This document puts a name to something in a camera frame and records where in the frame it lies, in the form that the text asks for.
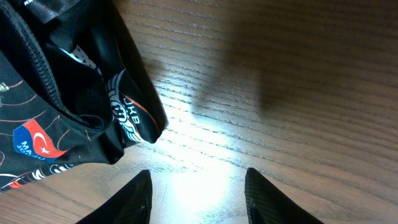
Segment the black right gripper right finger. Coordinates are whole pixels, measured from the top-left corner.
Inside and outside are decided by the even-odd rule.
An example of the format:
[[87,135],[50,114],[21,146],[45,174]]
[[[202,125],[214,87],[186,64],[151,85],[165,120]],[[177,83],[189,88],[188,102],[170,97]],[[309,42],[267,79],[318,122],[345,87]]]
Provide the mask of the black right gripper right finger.
[[252,167],[246,172],[244,193],[249,224],[322,224]]

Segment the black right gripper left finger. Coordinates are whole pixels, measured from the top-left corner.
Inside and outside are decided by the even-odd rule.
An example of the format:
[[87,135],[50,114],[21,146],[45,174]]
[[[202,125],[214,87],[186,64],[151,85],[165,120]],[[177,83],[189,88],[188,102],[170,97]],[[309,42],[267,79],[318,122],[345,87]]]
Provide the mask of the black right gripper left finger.
[[152,179],[142,170],[102,206],[76,224],[149,224]]

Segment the black jersey with orange lines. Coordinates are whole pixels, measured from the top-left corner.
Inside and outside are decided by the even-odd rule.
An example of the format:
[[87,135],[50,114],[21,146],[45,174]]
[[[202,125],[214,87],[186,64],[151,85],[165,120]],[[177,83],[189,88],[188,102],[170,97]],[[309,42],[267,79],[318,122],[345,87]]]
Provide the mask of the black jersey with orange lines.
[[115,1],[1,1],[1,191],[114,164],[166,125]]

